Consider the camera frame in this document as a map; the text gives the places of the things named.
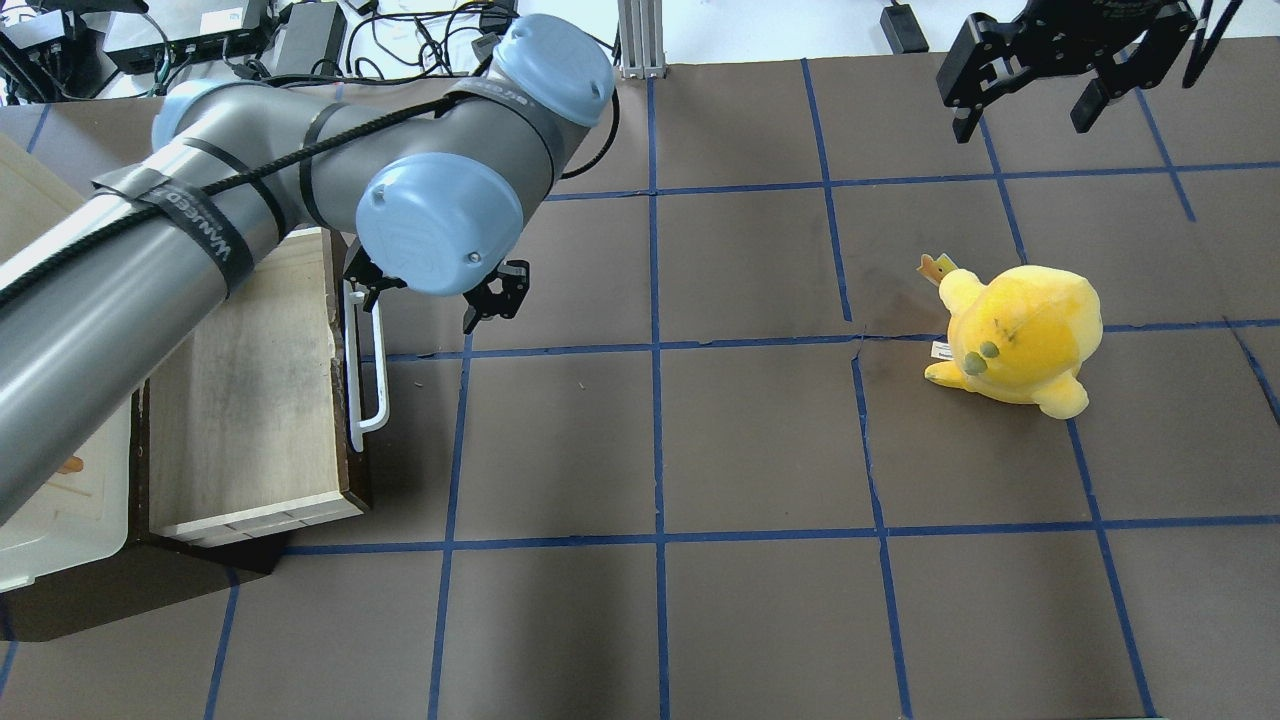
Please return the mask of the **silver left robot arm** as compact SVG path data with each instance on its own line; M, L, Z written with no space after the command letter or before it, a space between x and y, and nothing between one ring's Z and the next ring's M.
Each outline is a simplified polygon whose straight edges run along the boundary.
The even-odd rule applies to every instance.
M512 318L530 278L511 254L614 88L589 33L534 14L396 111L248 81L170 92L151 155L3 264L3 518L298 225L355 234L372 290L465 297L465 333Z

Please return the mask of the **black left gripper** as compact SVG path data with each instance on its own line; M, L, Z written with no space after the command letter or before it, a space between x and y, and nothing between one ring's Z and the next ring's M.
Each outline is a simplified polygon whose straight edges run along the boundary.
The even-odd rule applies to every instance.
M346 252L343 279L355 284L365 313L372 313L379 296L388 290L412 290L429 296L461 296L467 302L462 332L472 334L481 322L495 316L513 319L522 307L531 284L531 265L526 260L495 263L463 260L461 266L439 270L422 268L385 269L374 261L360 241Z

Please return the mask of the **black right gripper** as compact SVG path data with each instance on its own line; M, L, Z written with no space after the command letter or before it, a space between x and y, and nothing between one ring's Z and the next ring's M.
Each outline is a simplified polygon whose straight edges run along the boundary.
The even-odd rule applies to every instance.
M1160 85L1198 23L1185 1L1029 1L1007 22L972 13L936 76L954 137L968 143L983 108L1032 81L1093 72L1070 110L1088 133L1112 102Z

